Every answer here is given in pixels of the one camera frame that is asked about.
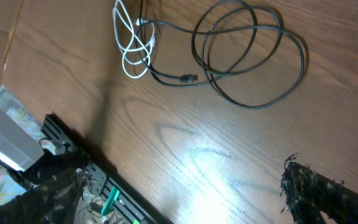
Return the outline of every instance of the wooden table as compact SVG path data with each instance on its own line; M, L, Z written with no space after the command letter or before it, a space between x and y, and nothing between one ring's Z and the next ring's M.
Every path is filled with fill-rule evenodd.
M150 0L148 18L192 29L213 2ZM3 83L39 120L54 112L100 146L118 172L174 223L290 223L291 215L280 213L285 197L279 185L283 162L294 152L298 162L358 192L358 1L248 3L278 10L285 27L306 40L310 57L301 85L263 110L229 105L208 86L168 88L150 74L127 78L112 29L114 1L107 0L25 0ZM126 5L136 18L139 1ZM216 9L201 28L235 7ZM257 16L261 24L274 22L264 13ZM243 12L221 27L250 23ZM267 55L276 36L258 31L239 68ZM219 35L211 64L227 68L249 38L250 31ZM161 27L155 67L202 77L190 39ZM265 65L221 86L244 103L267 101L295 81L298 57L284 38Z

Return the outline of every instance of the white cable connector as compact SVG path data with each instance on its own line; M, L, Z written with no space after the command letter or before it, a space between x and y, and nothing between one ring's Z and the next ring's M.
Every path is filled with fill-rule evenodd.
M121 13L119 12L118 8L117 8L117 5L120 4L121 7L122 7L122 10L124 11L124 14L126 16L126 20L122 17ZM117 31L117 24L116 24L116 16L118 16L121 20L121 22L127 27L127 29L129 30L129 32L131 32L131 40L129 41L128 45L126 47L123 47L119 41L119 38L118 38L118 31ZM121 51L122 53L122 69L124 70L125 74L128 76L128 77L131 77L131 78L140 78L142 77L144 74L147 73L148 71L148 68L145 68L143 70L142 73L140 73L139 75L132 75L130 73L128 73L128 71L126 70L125 68L125 61L127 63L129 63L130 65L139 65L143 62L146 62L147 65L149 66L150 63L151 63L151 55L153 53L153 49L155 47L155 27L154 27L154 24L151 23L152 25L152 35L150 36L150 40L144 44L142 43L138 36L136 36L136 33L135 33L135 29L134 29L134 26L132 25L132 22L131 22L131 18L129 17L128 15L128 12L124 6L124 4L122 3L121 0L116 0L116 3L114 5L114 8L112 9L112 20L113 20L113 24L114 24L114 35L115 35L115 38L116 38L116 41L117 41L117 45L119 47L119 50ZM144 23L144 22L147 22L146 20L143 20L143 19L136 19L135 21L135 25L137 26L140 26L140 23ZM131 48L132 44L134 43L134 41L137 41L140 45L140 47L138 48ZM137 62L133 62L131 60L129 60L127 57L126 57L126 54L128 52L140 52L140 51L144 51L145 52L145 57L142 58L141 60L137 61Z

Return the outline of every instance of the white wire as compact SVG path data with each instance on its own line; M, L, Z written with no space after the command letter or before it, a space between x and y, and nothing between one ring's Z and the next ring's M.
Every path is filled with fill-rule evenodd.
M124 14L126 16L126 20L122 17L121 13L119 12L118 8L117 8L117 5L120 4L121 7L122 7L122 10L124 11ZM118 38L118 31L117 31L117 24L116 24L116 16L118 15L118 17L120 18L121 22L127 27L127 29L129 30L129 32L131 32L131 40L129 41L128 45L126 47L123 47L119 41L119 38ZM143 70L142 73L140 73L139 75L132 75L130 73L128 73L128 71L126 70L125 68L125 61L127 63L129 63L130 65L139 65L141 63L143 63L143 61L146 61L147 62L147 65L150 65L151 63L151 55L153 53L153 49L154 49L154 46L155 46L155 27L154 27L154 24L152 24L152 35L150 36L150 40L146 43L146 44L143 44L139 38L136 36L135 34L135 30L134 30L134 26L132 25L132 22L131 22L131 18L129 17L128 15L128 12L124 6L124 4L122 3L121 0L116 0L116 3L114 5L114 8L112 9L112 20L113 20L113 24L114 24L114 35L115 35L115 38L116 38L116 41L117 41L117 45L119 47L119 50L121 51L122 53L122 69L124 70L125 74L128 76L128 77L131 77L131 78L140 78L142 77L144 74L147 73L148 69L145 68ZM147 22L147 21L144 21L142 19L137 19L136 20L136 25L140 25L140 22ZM140 47L138 48L131 48L132 44L134 43L134 41L137 41L139 44L140 44ZM137 62L133 62L131 60L129 60L126 55L128 52L139 52L139 51L144 51L145 52L145 57L142 58L142 60L139 60Z

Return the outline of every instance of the black cable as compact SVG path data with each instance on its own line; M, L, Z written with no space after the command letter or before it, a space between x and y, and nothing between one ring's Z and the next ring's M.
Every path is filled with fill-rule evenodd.
M208 32L200 32L198 31L198 28L200 26L200 24L202 23L202 21L205 19L205 17L216 7L223 5L225 3L230 3L230 2L235 2L235 3L239 3L241 6L235 10L232 10L230 12L228 12L227 14L223 15L222 17L220 17L213 25L212 27L209 29ZM243 10L247 10L250 12L252 20L253 20L253 25L252 26L242 26L242 27L236 27L236 28L232 28L232 29L226 29L226 30L218 30L218 31L214 31L215 27L225 18L237 13L237 12L241 12ZM271 25L258 25L257 22L257 18L255 15L254 10L260 10L260 11L265 11L267 13L269 13L277 22L277 26L271 26ZM139 18L142 18L142 14L143 14L143 0L140 0L140 12L139 12ZM175 76L175 75L169 75L166 73L162 73L157 71L152 63L150 63L150 65L147 65L147 62L145 60L143 60L140 52L138 52L141 60L143 61L143 64L149 69L149 71L151 72L152 76L154 77L154 79L165 85L165 86L170 86L170 87L182 87L182 88L186 88L186 87L196 87L196 86L203 86L203 85L210 85L210 87L222 98L224 98L226 101L228 101L229 103L236 105L236 106L240 106L242 108L248 108L248 109L262 109L262 108L266 108L268 106L271 106L277 102L279 102L280 100L284 99L286 96L288 96L301 82L301 79L303 78L303 75L305 73L305 55L302 49L301 44L299 43L299 41L295 38L295 36L291 33L289 33L288 31L286 31L284 29L284 25L283 25L283 21L280 19L280 17L277 15L277 13L268 8L268 7L263 7L263 6L250 6L248 5L246 2L244 2L243 0L222 0L217 2L216 4L212 5L199 19L199 21L197 22L197 25L195 26L194 30L187 30L181 27L178 27L174 24L171 24L169 22L165 22L165 21L157 21L157 20L149 20L146 22L142 22L140 21L140 26L139 29L136 32L136 35L139 36L140 34L140 38L141 41L144 42L145 39L145 32L143 31L144 27L147 24L158 24L158 25L163 25L163 26L169 26L173 29L179 30L181 32L186 32L186 33L190 33L192 34L191 36L191 53L194 57L194 59L196 60L196 62L198 63L198 65L203 69L203 73L206 77L206 81L203 82L198 82L198 83L187 83L187 84L173 84L173 83L167 83L163 80L161 80L158 76L161 77L165 77L165 78L170 78L173 80L179 80L182 82L192 82L193 80L196 80L196 75L182 75L182 76ZM278 36L275 42L275 45L273 46L273 49L270 51L270 53L260 62L258 62L257 64L243 69L243 70L239 70L239 71L232 71L233 69L235 69L235 67L242 62L246 55L249 53L250 48L252 47L252 44L254 43L255 40L255 36L257 33L258 29L270 29L270 30L276 30L278 31ZM218 35L218 34L225 34L225 33L229 33L229 32L237 32L237 31L241 31L241 30L253 30L252 32L252 36L250 38L250 41L248 43L248 46L246 48L246 50L244 51L244 53L241 55L241 57L234 62L225 72L219 71L214 69L211 65L208 65L207 63L205 63L204 61L204 51L205 51L205 46L208 40L208 37L210 35ZM196 39L196 35L205 35L203 44L202 44L202 49L201 49L201 56L198 55L198 52L196 50L195 47L195 39ZM252 71L253 69L261 66L262 64L264 64L266 61L268 61L271 56L276 52L278 46L280 45L280 41L282 39L282 36L285 35L287 36L290 40L292 40L295 45L297 46L299 53L300 53L300 60L301 60L301 68L300 68L300 74L298 76L298 79L295 81L295 83L282 95L276 97L275 99L269 101L268 103L264 103L261 105L257 105L257 106L252 106L252 105L246 105L243 103L239 103L235 100L233 100L230 96L228 96L227 94L225 94L225 92L218 86L217 82L219 79L224 78L224 77L230 77L230 76L234 76L234 75L240 75L240 74L244 74L246 72Z

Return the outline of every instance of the green clip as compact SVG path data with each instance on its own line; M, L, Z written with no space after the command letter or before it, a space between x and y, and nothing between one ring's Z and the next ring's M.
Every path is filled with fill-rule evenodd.
M102 212L100 213L102 216L108 215L110 212L112 212L113 205L117 201L119 196L119 190L115 187L113 187L110 191L109 198L106 201L106 204L102 208Z

